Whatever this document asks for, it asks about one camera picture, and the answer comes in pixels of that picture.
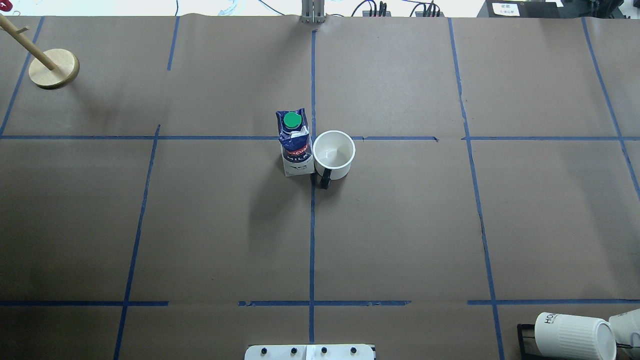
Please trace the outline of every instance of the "wooden pole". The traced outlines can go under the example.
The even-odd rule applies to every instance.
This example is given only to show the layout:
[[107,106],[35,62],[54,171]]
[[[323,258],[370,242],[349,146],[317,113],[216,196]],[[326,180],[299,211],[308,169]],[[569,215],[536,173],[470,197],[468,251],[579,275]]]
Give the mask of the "wooden pole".
[[9,19],[4,17],[4,15],[0,14],[0,28],[3,28],[9,35],[11,35],[14,39],[16,39],[20,45],[24,46],[27,51],[29,51],[36,59],[40,60],[40,62],[47,67],[49,70],[54,70],[58,66],[51,61],[51,59],[45,55],[38,47],[29,40],[28,37],[24,36],[18,28],[13,25]]

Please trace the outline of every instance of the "white bracket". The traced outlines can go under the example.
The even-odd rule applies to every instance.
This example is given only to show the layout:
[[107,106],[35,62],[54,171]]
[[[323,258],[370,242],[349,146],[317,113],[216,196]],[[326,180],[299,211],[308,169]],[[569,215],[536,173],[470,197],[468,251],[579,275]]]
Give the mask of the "white bracket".
[[324,22],[324,0],[302,0],[302,22]]
[[365,344],[253,345],[244,360],[376,360],[375,347]]

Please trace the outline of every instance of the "round wooden base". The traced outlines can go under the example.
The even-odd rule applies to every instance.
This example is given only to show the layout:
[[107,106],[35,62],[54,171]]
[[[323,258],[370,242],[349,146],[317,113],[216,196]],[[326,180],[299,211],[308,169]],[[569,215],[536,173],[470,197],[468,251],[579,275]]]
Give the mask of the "round wooden base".
[[29,77],[41,88],[55,89],[70,83],[78,75],[80,63],[73,53],[64,49],[51,49],[44,52],[58,67],[49,70],[38,59],[29,66]]

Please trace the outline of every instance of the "mug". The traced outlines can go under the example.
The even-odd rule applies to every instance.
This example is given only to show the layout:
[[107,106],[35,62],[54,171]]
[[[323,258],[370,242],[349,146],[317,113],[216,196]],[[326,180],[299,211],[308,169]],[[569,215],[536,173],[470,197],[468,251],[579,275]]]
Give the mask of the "mug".
[[616,341],[633,348],[623,348],[633,360],[640,360],[640,309],[609,318]]
[[610,324],[603,319],[542,313],[534,331],[543,356],[573,360],[616,358],[616,339]]
[[312,153],[316,171],[322,176],[320,188],[327,189],[331,180],[341,179],[349,172],[356,145],[342,131],[329,130],[316,138]]

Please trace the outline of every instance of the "black box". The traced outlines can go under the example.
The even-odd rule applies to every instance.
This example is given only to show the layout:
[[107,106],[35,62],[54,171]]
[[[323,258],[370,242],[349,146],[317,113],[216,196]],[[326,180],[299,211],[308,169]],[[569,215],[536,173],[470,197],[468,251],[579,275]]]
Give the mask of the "black box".
[[[494,11],[494,8],[499,9],[498,13]],[[486,0],[482,8],[480,8],[477,17],[539,17],[560,19],[560,13],[556,3]]]

